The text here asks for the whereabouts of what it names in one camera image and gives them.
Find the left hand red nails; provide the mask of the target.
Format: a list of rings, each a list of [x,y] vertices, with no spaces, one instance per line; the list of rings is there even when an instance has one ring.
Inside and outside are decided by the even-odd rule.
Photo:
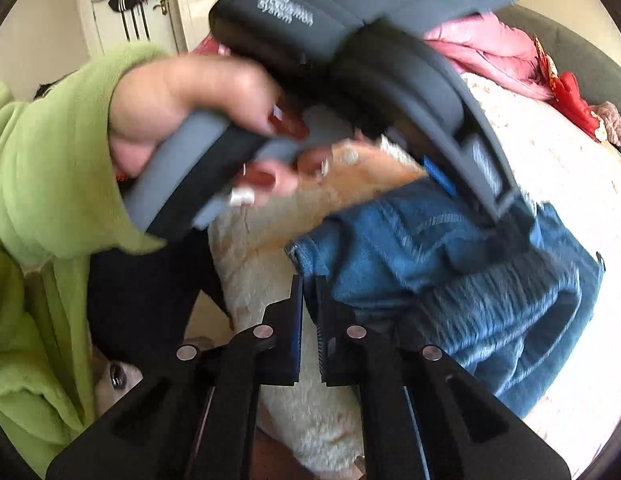
[[[300,109],[257,63],[214,55],[163,58],[133,68],[114,90],[109,141],[115,172],[138,177],[195,110],[221,112],[263,136],[302,141],[309,135]]]

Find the green fleece sleeve forearm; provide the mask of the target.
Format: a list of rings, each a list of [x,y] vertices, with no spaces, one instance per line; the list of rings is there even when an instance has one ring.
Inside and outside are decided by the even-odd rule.
[[[120,77],[160,56],[128,44],[33,102],[0,80],[0,427],[38,476],[96,418],[90,256],[160,247],[126,214],[108,141]]]

